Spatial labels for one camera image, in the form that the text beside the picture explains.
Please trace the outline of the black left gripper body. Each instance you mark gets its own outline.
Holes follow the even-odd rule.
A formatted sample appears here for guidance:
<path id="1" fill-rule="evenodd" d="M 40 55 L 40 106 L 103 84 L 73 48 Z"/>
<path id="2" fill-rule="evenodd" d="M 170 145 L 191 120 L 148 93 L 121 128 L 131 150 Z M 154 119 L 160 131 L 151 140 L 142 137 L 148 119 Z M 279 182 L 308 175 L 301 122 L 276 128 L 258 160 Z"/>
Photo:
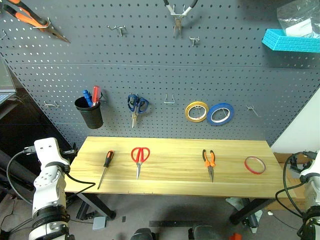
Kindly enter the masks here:
<path id="1" fill-rule="evenodd" d="M 77 144 L 74 142 L 70 150 L 62 151 L 63 157 L 76 157 L 77 156 Z"/>

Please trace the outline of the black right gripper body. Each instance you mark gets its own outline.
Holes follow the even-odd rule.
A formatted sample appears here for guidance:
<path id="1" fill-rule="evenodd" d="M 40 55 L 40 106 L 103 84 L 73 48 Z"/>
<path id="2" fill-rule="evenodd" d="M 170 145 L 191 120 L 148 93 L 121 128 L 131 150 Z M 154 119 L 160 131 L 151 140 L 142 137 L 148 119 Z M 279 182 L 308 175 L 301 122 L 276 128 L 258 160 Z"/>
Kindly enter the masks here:
<path id="1" fill-rule="evenodd" d="M 290 170 L 296 173 L 301 173 L 303 169 L 299 167 L 298 164 L 303 164 L 303 160 L 303 155 L 291 155 L 289 160 Z"/>

